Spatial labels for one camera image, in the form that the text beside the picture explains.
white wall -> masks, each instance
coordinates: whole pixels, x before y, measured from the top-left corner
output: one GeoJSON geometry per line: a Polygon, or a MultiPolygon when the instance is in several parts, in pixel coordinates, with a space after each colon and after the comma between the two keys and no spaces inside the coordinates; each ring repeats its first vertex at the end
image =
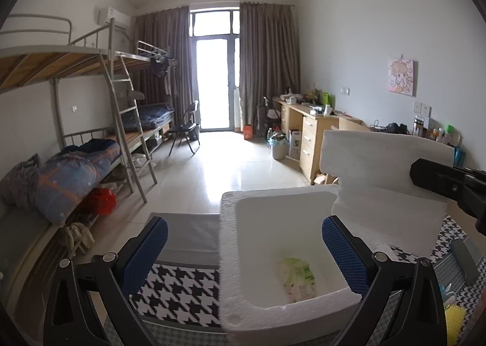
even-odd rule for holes
{"type": "MultiPolygon", "coordinates": [[[[98,10],[111,6],[128,15],[133,7],[123,0],[18,0],[12,13],[58,15],[72,20],[73,37],[98,28],[98,10]]],[[[2,29],[46,27],[64,29],[52,23],[32,19],[8,20],[2,29]]],[[[67,37],[56,34],[11,34],[0,36],[0,48],[27,44],[66,44],[67,37]]],[[[100,39],[99,47],[106,47],[100,39]]],[[[116,48],[128,49],[122,36],[116,36],[116,48]]],[[[111,125],[108,88],[102,77],[63,79],[59,86],[65,133],[111,125]]],[[[50,85],[48,82],[19,88],[0,95],[0,136],[2,156],[0,177],[16,163],[39,153],[43,160],[59,151],[50,85]]]]}
{"type": "Polygon", "coordinates": [[[159,12],[160,10],[176,8],[184,5],[190,5],[193,9],[216,7],[218,6],[218,4],[226,7],[230,6],[228,2],[264,2],[281,3],[283,5],[294,5],[296,3],[296,0],[157,0],[148,2],[145,5],[136,8],[135,14],[145,15],[147,13],[159,12]]]}
{"type": "Polygon", "coordinates": [[[486,23],[471,0],[298,0],[302,83],[372,124],[411,128],[414,98],[387,91],[388,57],[418,62],[416,99],[486,168],[486,23]],[[350,95],[339,94],[349,87],[350,95]]]}

red plastic bag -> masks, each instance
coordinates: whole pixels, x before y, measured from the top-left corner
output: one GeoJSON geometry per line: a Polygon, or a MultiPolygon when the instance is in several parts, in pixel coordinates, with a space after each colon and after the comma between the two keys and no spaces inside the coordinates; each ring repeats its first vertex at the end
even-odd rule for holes
{"type": "Polygon", "coordinates": [[[116,195],[107,188],[96,187],[81,203],[84,212],[93,214],[111,214],[117,205],[116,195]]]}

bed ladder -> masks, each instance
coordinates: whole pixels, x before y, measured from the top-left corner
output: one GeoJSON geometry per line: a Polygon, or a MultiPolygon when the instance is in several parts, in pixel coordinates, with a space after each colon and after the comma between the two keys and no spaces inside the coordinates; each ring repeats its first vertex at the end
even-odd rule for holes
{"type": "Polygon", "coordinates": [[[152,174],[152,179],[154,180],[154,184],[157,184],[157,176],[154,171],[154,167],[152,165],[149,150],[147,148],[147,143],[145,141],[145,137],[143,134],[142,123],[140,122],[140,114],[139,109],[137,107],[137,101],[135,99],[128,99],[128,108],[124,110],[120,110],[120,106],[118,105],[118,100],[116,96],[115,86],[113,83],[117,82],[127,82],[129,83],[128,91],[134,91],[133,82],[130,78],[130,73],[126,67],[125,61],[123,60],[123,56],[112,52],[111,56],[108,57],[110,60],[110,71],[106,68],[106,64],[104,62],[104,58],[101,54],[99,54],[100,64],[103,66],[103,74],[108,83],[108,88],[110,92],[110,100],[111,100],[111,108],[113,111],[113,118],[115,119],[115,131],[118,138],[118,143],[121,142],[121,156],[122,156],[122,166],[125,168],[125,174],[127,178],[127,183],[130,187],[130,191],[133,192],[132,180],[131,177],[135,180],[137,187],[139,189],[140,195],[142,196],[143,202],[147,203],[147,197],[145,196],[145,192],[143,191],[142,184],[140,183],[139,175],[145,169],[146,166],[149,167],[150,173],[152,174]],[[116,58],[120,59],[120,64],[122,66],[122,79],[115,79],[114,73],[114,63],[116,58]],[[128,146],[128,142],[126,140],[125,128],[123,127],[122,121],[122,114],[134,112],[135,113],[135,121],[137,123],[137,130],[138,136],[137,138],[140,139],[140,143],[142,144],[143,153],[145,154],[145,162],[144,164],[137,170],[135,168],[135,164],[133,163],[132,154],[130,152],[130,148],[128,146]]]}

houndstooth fabric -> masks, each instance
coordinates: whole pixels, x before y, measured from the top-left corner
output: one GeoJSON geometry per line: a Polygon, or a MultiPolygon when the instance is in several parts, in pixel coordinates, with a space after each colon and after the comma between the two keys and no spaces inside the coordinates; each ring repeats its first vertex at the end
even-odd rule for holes
{"type": "MultiPolygon", "coordinates": [[[[390,246],[398,260],[415,263],[417,256],[390,246]]],[[[452,284],[457,295],[457,305],[467,311],[461,334],[486,287],[486,260],[459,225],[446,216],[436,245],[431,254],[439,284],[452,284]],[[480,276],[471,286],[465,284],[464,275],[453,256],[449,243],[463,239],[480,276]]],[[[399,293],[390,296],[368,345],[379,344],[390,322],[399,293]]],[[[130,297],[130,302],[142,316],[145,325],[155,338],[168,346],[230,346],[219,322],[219,270],[195,268],[171,263],[155,263],[140,291],[130,297]]],[[[113,345],[122,346],[112,323],[104,326],[113,345]]],[[[337,333],[299,343],[294,346],[327,346],[337,333]]]]}
{"type": "MultiPolygon", "coordinates": [[[[397,246],[390,246],[390,248],[400,261],[415,263],[418,259],[417,256],[403,251],[397,246]]],[[[450,216],[446,216],[442,223],[430,259],[433,263],[438,283],[444,286],[451,284],[451,290],[456,293],[457,297],[456,305],[466,309],[466,317],[461,328],[462,334],[481,298],[481,292],[486,287],[486,260],[472,239],[467,236],[450,216]],[[462,239],[464,241],[479,271],[478,279],[470,286],[466,285],[462,269],[449,247],[450,242],[455,239],[462,239]]]]}
{"type": "Polygon", "coordinates": [[[220,328],[219,270],[155,263],[130,297],[145,317],[195,327],[220,328]]]}

poster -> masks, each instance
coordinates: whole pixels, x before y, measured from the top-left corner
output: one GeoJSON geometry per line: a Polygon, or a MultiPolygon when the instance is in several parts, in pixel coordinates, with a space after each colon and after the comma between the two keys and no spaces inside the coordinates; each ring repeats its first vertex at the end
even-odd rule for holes
{"type": "Polygon", "coordinates": [[[399,94],[414,95],[414,61],[390,58],[388,61],[388,90],[399,94]]]}

